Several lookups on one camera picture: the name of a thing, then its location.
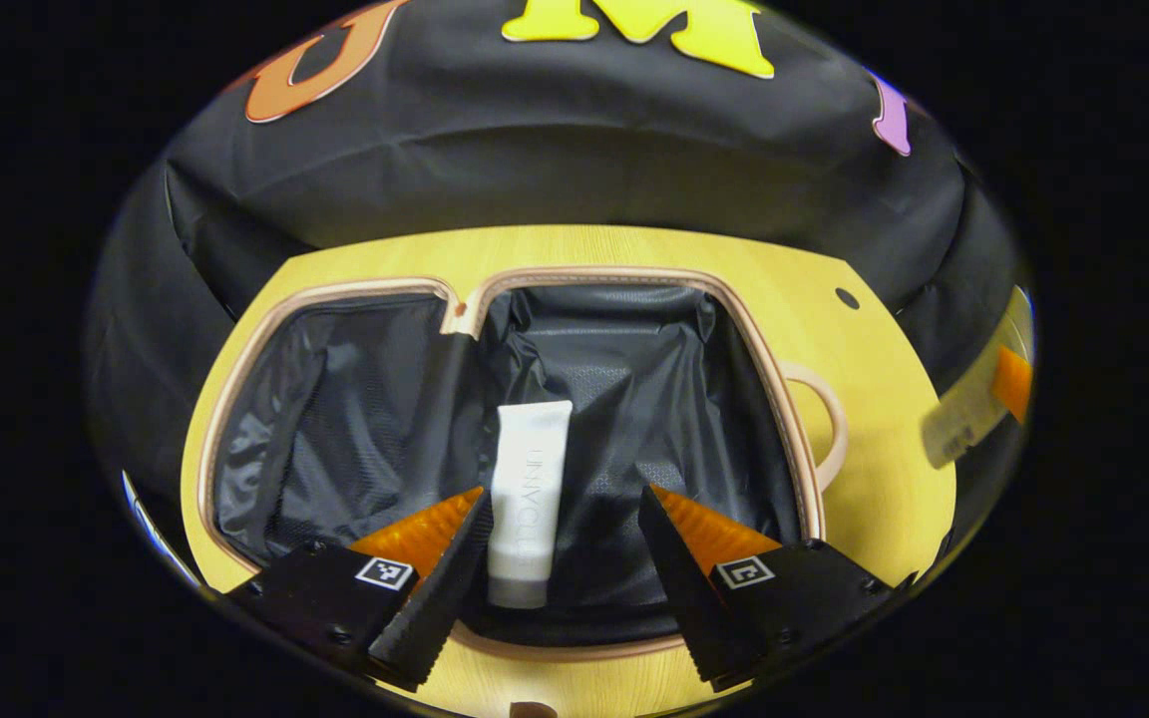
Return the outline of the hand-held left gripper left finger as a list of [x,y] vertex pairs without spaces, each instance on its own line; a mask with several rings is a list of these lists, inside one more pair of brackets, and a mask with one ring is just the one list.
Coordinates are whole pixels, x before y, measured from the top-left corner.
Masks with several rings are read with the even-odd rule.
[[464,607],[492,527],[489,492],[470,488],[354,545],[307,542],[226,596],[339,671],[418,690]]

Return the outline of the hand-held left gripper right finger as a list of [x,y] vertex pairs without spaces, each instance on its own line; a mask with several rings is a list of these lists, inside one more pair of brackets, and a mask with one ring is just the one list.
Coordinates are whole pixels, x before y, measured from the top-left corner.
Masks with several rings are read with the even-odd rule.
[[638,525],[701,680],[726,690],[822,657],[889,612],[885,582],[818,538],[778,542],[656,485]]

